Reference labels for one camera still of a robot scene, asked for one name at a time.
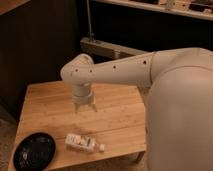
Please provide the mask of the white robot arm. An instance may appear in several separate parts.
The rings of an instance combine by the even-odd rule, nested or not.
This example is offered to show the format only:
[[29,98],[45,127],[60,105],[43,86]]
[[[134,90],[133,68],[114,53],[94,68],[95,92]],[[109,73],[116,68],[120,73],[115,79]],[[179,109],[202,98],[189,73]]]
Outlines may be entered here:
[[73,101],[93,83],[135,85],[146,99],[147,171],[213,171],[213,51],[180,48],[96,64],[80,54],[60,71]]

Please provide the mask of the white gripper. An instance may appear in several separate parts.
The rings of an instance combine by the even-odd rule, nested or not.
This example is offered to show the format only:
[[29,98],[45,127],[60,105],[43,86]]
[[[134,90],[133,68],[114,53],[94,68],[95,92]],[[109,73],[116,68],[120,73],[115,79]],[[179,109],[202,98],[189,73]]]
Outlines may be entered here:
[[72,98],[73,98],[73,102],[75,103],[74,104],[74,111],[75,111],[75,113],[78,113],[80,105],[88,105],[90,103],[91,103],[90,104],[91,108],[95,112],[97,112],[96,104],[92,103],[94,101],[94,92],[93,91],[91,91],[88,95],[85,95],[85,96],[76,96],[76,95],[73,95]]

